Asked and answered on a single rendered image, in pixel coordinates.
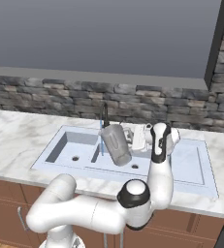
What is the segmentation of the blue water stream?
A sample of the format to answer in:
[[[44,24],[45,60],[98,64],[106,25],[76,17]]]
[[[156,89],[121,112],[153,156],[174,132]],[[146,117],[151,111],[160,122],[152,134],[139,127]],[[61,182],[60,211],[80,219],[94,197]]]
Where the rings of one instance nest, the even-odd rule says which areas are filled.
[[[101,136],[102,130],[103,130],[103,124],[102,124],[102,119],[100,119],[100,149],[101,149],[101,155],[104,156],[104,142]]]

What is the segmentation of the black sink faucet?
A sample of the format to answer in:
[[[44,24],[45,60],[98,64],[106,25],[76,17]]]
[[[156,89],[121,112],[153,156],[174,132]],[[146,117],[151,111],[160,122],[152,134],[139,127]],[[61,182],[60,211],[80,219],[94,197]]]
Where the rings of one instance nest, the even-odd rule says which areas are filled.
[[[107,103],[103,103],[100,107],[100,121],[102,128],[106,128],[110,125]]]

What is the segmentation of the grey jug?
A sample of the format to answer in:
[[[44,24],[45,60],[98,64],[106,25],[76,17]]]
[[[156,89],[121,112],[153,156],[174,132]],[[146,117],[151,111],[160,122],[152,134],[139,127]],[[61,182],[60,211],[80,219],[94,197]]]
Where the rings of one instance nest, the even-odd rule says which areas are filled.
[[[116,166],[122,167],[132,160],[124,130],[120,124],[111,124],[105,127],[100,136]]]

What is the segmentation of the brown cupboard door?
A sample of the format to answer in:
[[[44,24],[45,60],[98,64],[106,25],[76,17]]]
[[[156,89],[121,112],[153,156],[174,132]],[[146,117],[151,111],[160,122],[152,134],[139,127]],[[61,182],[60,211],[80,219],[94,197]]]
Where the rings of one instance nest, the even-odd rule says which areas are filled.
[[[158,210],[142,230],[125,228],[123,248],[214,248],[223,226],[223,218]]]
[[[95,232],[78,226],[73,226],[73,231],[82,239],[85,248],[104,248],[103,233]],[[115,248],[115,235],[107,234],[107,239],[108,248]]]
[[[26,232],[17,215],[21,206],[25,222],[28,210],[43,191],[42,187],[0,180],[0,243],[17,248],[38,248],[43,243],[47,235]]]

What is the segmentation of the white double sink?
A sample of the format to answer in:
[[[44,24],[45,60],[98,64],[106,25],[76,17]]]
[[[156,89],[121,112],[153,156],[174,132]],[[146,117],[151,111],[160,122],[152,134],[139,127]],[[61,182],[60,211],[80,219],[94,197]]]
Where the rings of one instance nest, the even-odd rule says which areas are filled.
[[[119,167],[113,163],[96,129],[63,126],[32,168],[122,183],[129,179],[147,180],[151,148],[133,151],[131,155],[132,160]],[[168,158],[176,191],[218,197],[207,144],[203,140],[181,139]]]

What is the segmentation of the black wall panel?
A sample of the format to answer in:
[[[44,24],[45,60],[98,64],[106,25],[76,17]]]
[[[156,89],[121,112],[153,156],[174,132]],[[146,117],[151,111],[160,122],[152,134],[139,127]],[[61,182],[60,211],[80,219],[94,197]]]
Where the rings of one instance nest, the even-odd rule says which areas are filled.
[[[208,56],[206,72],[204,76],[204,81],[206,83],[208,91],[211,90],[213,74],[217,63],[219,50],[222,44],[223,35],[224,35],[224,0],[221,0],[218,17],[214,29],[214,34],[212,38],[211,48]]]

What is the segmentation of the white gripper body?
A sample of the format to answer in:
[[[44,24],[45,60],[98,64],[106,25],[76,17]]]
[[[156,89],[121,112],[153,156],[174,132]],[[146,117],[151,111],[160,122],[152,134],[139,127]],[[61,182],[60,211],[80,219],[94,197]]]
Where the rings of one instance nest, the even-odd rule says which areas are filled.
[[[151,124],[137,125],[135,127],[132,150],[135,152],[146,152],[152,145],[150,130]]]

